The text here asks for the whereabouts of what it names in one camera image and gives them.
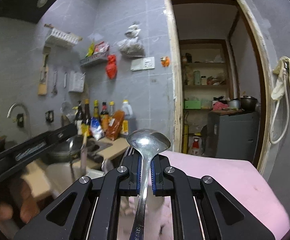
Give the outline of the person's left hand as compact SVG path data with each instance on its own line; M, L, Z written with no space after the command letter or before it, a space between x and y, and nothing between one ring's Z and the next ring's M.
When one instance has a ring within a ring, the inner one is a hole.
M32 189L29 184L22 178L16 178L3 184L5 189L0 190L0 226L2 223L13 218L13 199L9 200L12 192L20 199L20 207L18 217L23 223L28 224L40 212L40 207L32 195Z

